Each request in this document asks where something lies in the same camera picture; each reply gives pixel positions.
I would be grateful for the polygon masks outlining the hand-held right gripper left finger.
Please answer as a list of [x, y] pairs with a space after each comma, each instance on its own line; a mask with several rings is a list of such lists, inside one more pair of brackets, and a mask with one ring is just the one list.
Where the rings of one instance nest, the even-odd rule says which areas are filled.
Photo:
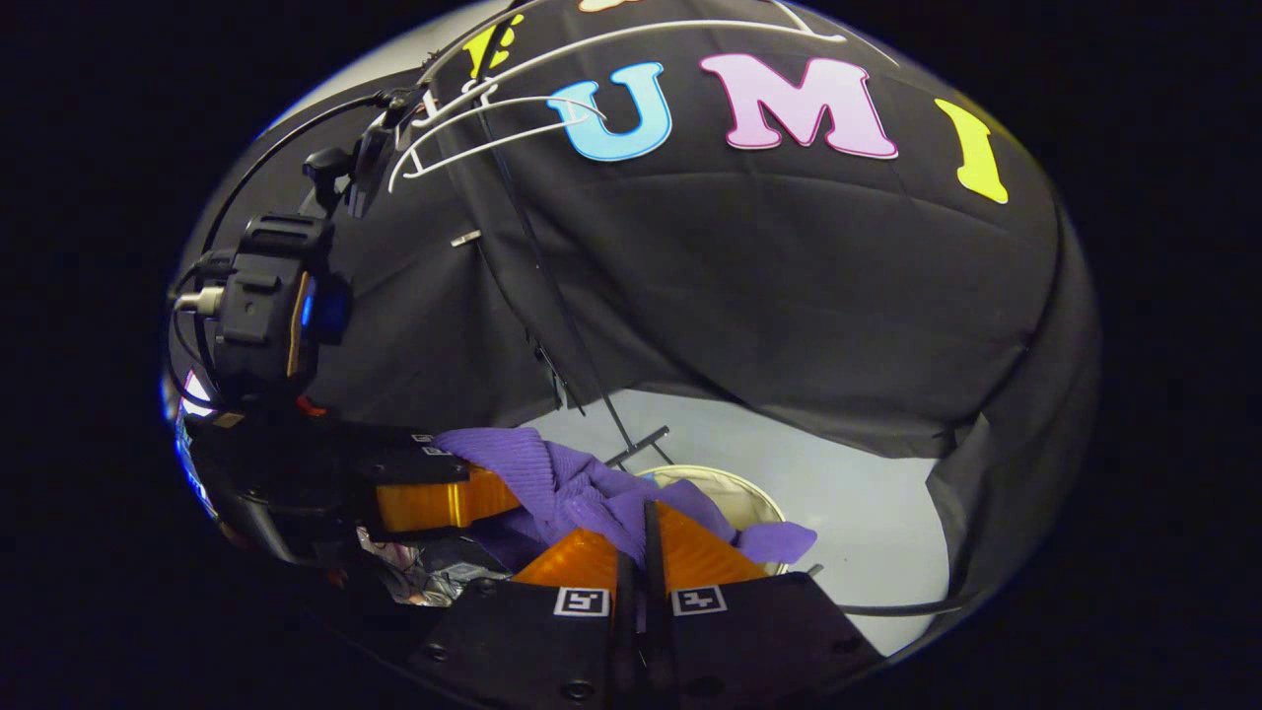
[[472, 709], [618, 709], [637, 689], [635, 565], [579, 530], [509, 579], [464, 586], [408, 671]]

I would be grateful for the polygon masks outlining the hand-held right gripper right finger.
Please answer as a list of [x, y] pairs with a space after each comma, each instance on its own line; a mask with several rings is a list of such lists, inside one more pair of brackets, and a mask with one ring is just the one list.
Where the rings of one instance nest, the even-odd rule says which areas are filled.
[[769, 575], [663, 502], [646, 521], [645, 660], [659, 709], [820, 709], [883, 655], [803, 573]]

